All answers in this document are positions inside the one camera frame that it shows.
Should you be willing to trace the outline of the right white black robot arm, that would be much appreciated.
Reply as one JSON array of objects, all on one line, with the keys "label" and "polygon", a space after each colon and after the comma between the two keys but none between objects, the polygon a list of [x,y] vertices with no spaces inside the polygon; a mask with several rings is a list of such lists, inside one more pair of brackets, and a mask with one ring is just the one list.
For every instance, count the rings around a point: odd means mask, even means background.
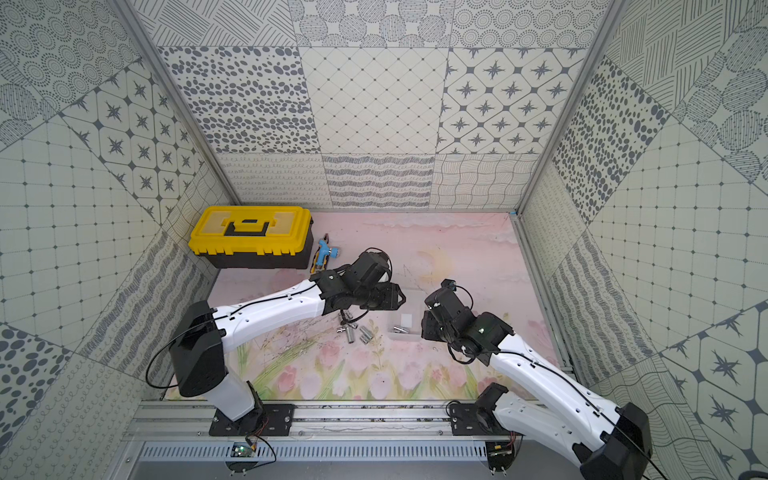
[{"label": "right white black robot arm", "polygon": [[648,415],[633,403],[618,406],[570,378],[501,318],[474,314],[457,288],[446,279],[426,297],[423,339],[495,369],[540,402],[533,405],[493,383],[475,402],[479,424],[547,447],[576,465],[585,479],[643,478],[652,457]]}]

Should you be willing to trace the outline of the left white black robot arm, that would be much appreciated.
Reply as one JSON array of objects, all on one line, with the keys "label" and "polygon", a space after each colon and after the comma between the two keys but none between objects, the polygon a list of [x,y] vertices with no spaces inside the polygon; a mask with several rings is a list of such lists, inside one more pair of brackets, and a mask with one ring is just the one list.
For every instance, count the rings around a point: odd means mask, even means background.
[{"label": "left white black robot arm", "polygon": [[183,398],[202,397],[231,421],[261,408],[249,382],[232,372],[227,355],[256,337],[289,324],[351,307],[362,314],[396,311],[406,302],[393,282],[390,257],[368,249],[347,265],[315,272],[285,290],[244,303],[212,307],[200,301],[188,308],[165,349]]}]

